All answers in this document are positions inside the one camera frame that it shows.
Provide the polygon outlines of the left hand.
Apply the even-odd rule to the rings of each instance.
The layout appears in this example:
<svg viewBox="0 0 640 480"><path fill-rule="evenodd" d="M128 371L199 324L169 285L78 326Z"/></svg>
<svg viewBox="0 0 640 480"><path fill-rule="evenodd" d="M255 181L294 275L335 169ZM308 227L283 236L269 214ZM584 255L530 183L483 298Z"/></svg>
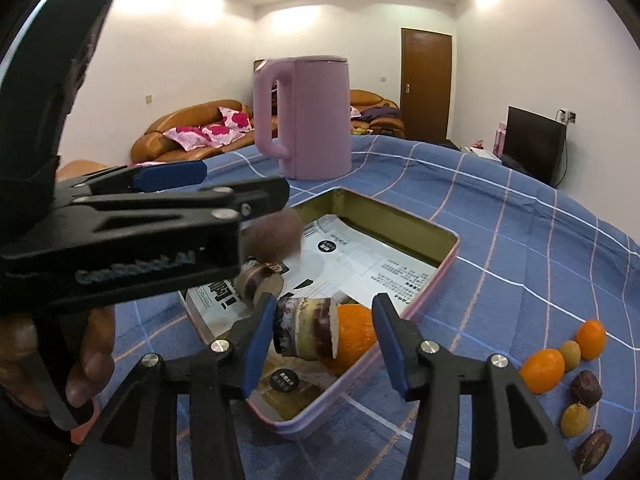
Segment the left hand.
<svg viewBox="0 0 640 480"><path fill-rule="evenodd" d="M40 323L1 315L1 443L59 441L84 428L114 372L115 308Z"/></svg>

